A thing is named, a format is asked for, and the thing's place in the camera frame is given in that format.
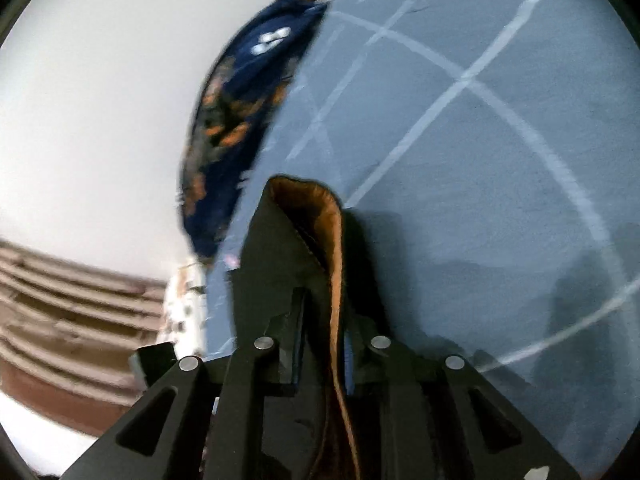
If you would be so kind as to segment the blue grey patterned bedsheet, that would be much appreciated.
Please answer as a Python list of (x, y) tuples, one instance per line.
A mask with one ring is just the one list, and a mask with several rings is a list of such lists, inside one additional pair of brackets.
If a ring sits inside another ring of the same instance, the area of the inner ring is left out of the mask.
[(608, 0), (335, 0), (209, 278), (274, 174), (358, 214), (395, 332), (462, 353), (586, 479), (639, 420), (639, 49)]

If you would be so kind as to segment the navy floral blanket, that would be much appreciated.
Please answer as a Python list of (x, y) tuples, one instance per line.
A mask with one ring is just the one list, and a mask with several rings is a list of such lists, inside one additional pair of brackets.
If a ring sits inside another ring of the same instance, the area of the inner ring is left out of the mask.
[(226, 238), (270, 122), (332, 0), (274, 0), (229, 41), (203, 84), (180, 170), (183, 231), (202, 263)]

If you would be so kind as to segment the brown striped curtain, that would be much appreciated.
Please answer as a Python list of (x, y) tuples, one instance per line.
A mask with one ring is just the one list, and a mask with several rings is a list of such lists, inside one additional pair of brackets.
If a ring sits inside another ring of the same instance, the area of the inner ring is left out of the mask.
[(138, 400), (129, 367), (163, 325), (166, 284), (1, 243), (1, 391), (97, 437)]

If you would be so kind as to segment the white spotted pillow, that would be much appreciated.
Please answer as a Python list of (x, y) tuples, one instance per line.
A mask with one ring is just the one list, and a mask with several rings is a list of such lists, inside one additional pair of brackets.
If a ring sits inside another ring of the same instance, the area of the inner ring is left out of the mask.
[(157, 342), (170, 342), (178, 358), (206, 356), (206, 281), (197, 258), (187, 258), (172, 271), (160, 320)]

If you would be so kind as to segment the black pants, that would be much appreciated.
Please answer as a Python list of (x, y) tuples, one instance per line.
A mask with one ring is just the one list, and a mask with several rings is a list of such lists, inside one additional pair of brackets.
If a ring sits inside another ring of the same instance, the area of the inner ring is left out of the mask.
[(264, 466), (272, 478), (375, 479), (380, 425), (347, 367), (366, 343), (360, 320), (386, 319), (359, 218), (325, 185), (277, 174), (262, 191), (231, 274), (236, 343), (303, 307), (302, 380), (290, 398), (265, 402)]

